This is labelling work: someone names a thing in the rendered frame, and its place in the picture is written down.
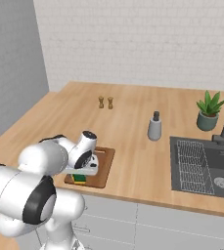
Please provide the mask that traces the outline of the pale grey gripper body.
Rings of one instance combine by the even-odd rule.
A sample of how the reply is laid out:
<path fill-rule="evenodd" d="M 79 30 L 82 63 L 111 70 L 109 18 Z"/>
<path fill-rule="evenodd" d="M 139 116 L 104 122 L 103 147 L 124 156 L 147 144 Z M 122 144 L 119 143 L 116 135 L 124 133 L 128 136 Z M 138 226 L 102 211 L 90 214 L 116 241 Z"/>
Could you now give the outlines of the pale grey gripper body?
<path fill-rule="evenodd" d="M 85 175 L 85 176 L 95 176 L 98 173 L 98 167 L 87 166 L 80 169 L 66 168 L 64 170 L 65 174 L 75 174 L 75 175 Z"/>

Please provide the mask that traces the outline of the green and yellow sponge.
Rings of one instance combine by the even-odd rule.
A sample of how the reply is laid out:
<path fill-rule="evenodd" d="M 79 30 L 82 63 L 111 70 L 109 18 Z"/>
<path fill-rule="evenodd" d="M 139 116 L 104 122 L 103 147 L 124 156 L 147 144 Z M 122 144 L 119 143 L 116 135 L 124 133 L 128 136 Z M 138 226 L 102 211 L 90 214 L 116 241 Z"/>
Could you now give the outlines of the green and yellow sponge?
<path fill-rule="evenodd" d="M 77 185 L 84 185 L 86 183 L 86 177 L 84 175 L 72 175 L 73 182 Z"/>

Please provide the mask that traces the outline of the brown wooden cutting board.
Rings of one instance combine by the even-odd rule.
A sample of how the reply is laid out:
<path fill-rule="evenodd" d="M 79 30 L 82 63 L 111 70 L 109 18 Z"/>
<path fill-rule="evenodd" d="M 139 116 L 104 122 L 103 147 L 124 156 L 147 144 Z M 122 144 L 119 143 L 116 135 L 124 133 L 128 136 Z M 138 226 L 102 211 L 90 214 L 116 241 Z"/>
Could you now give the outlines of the brown wooden cutting board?
<path fill-rule="evenodd" d="M 94 154 L 98 157 L 99 162 L 97 174 L 95 176 L 87 176 L 86 182 L 83 184 L 80 182 L 75 183 L 72 176 L 67 174 L 65 177 L 66 184 L 77 184 L 78 186 L 83 185 L 90 188 L 104 188 L 106 186 L 115 150 L 113 148 L 97 146 Z"/>

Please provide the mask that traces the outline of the narrow pale grey drawer front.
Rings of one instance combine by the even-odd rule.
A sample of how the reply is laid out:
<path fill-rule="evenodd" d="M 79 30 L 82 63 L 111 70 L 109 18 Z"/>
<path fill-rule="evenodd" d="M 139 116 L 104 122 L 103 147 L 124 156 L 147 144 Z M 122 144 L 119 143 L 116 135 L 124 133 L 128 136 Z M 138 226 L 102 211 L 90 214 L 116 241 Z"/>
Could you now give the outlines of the narrow pale grey drawer front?
<path fill-rule="evenodd" d="M 92 195 L 85 195 L 84 199 L 86 215 L 129 223 L 136 221 L 136 203 Z"/>

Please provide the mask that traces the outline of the grey soap dispenser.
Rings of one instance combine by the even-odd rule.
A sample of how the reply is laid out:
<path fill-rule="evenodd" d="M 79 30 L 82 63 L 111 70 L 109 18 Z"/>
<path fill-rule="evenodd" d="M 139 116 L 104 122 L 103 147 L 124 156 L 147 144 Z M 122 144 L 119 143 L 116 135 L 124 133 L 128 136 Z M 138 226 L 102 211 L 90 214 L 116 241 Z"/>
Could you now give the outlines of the grey soap dispenser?
<path fill-rule="evenodd" d="M 156 110 L 151 117 L 148 128 L 148 138 L 151 141 L 158 141 L 161 137 L 161 119 L 159 112 Z"/>

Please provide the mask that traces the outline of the wide pale grey drawer front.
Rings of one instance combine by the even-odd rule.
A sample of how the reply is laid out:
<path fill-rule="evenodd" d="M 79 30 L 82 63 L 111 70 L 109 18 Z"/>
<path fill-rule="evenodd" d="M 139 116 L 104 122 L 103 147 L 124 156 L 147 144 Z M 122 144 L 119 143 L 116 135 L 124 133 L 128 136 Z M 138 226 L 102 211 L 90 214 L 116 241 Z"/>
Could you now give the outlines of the wide pale grey drawer front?
<path fill-rule="evenodd" d="M 219 216 L 138 204 L 137 222 L 144 226 L 224 239 L 224 218 Z"/>

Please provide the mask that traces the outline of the wide pale grey cupboard door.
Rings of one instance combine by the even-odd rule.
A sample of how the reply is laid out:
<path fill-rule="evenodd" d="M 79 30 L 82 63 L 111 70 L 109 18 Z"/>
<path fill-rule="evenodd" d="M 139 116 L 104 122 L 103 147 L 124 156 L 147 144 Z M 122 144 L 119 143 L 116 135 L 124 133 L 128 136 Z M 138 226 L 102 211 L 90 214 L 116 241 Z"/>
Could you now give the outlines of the wide pale grey cupboard door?
<path fill-rule="evenodd" d="M 135 250 L 224 250 L 224 238 L 138 224 Z"/>

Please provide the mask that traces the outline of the green plant in grey pot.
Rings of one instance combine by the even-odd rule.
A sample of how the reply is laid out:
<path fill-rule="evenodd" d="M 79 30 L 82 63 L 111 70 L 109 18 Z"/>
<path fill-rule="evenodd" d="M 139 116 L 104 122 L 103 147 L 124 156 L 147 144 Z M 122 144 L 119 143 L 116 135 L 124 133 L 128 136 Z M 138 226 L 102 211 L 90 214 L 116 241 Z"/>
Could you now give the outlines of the green plant in grey pot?
<path fill-rule="evenodd" d="M 219 101 L 219 99 L 219 92 L 211 97 L 209 92 L 205 91 L 204 100 L 199 100 L 197 102 L 197 107 L 200 110 L 197 118 L 197 126 L 202 131 L 207 132 L 215 128 L 219 117 L 219 112 L 222 105 L 224 105 L 224 100 Z"/>

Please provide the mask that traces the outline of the dark grey sink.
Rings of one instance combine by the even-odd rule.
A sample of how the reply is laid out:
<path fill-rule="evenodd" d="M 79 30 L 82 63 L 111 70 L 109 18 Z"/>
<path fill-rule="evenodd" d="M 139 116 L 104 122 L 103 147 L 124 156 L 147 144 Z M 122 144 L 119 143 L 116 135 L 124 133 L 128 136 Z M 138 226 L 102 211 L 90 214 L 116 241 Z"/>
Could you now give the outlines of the dark grey sink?
<path fill-rule="evenodd" d="M 224 197 L 224 145 L 207 140 L 170 137 L 170 165 L 171 187 L 173 190 L 184 191 L 180 188 L 177 141 L 191 141 L 203 144 L 211 180 L 214 187 L 214 196 Z"/>

